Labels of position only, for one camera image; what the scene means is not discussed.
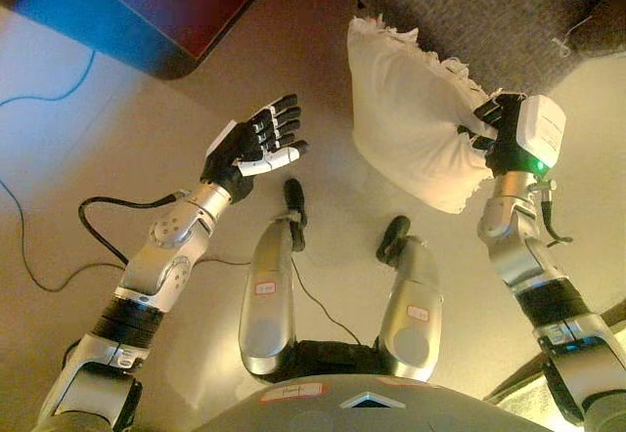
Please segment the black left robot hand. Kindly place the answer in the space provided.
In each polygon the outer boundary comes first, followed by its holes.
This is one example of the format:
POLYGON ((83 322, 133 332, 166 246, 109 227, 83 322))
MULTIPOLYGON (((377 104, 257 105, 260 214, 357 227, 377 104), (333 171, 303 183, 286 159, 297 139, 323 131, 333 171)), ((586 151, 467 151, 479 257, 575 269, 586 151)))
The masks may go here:
POLYGON ((296 138, 301 108, 296 94, 283 96, 247 121, 230 121, 206 151, 201 181, 223 189, 235 204, 253 189, 253 178, 287 166, 307 153, 296 138))

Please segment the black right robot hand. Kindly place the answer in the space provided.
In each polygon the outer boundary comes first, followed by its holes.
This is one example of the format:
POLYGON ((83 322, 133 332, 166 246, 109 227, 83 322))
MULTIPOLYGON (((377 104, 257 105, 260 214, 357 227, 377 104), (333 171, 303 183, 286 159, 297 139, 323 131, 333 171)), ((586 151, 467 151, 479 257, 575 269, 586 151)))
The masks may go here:
POLYGON ((496 130, 496 137, 479 139, 486 166, 493 175, 526 172, 543 178, 559 159, 566 116, 544 95, 500 93, 473 112, 496 130))

